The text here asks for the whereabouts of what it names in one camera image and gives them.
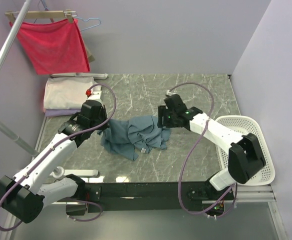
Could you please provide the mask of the blue t shirt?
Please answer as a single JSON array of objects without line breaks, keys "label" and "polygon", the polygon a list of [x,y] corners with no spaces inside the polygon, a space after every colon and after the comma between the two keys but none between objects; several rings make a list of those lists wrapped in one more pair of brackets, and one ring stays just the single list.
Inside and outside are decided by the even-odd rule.
[{"label": "blue t shirt", "polygon": [[97,132],[101,136],[101,146],[111,153],[135,161],[139,150],[148,154],[153,148],[165,150],[171,130],[157,126],[158,117],[153,115],[136,116],[129,120],[111,119],[109,127]]}]

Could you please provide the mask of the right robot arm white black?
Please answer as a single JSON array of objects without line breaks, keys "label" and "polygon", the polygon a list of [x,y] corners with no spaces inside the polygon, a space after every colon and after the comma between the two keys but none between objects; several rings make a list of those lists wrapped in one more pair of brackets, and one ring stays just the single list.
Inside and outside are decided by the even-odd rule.
[{"label": "right robot arm white black", "polygon": [[253,133],[242,134],[212,120],[202,110],[188,108],[180,95],[173,94],[158,107],[159,128],[185,128],[201,135],[223,150],[227,165],[207,181],[205,193],[215,200],[223,189],[232,184],[254,186],[253,178],[266,166],[258,137]]}]

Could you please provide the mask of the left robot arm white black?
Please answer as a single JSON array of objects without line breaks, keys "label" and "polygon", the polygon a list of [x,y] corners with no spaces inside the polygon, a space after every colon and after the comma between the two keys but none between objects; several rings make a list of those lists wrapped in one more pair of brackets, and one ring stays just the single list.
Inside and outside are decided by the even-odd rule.
[{"label": "left robot arm white black", "polygon": [[58,174],[59,181],[46,178],[95,130],[108,127],[106,109],[100,99],[87,99],[80,112],[62,124],[49,145],[13,177],[0,179],[0,207],[24,223],[32,222],[44,207],[65,198],[74,201],[87,196],[86,183],[74,174]]}]

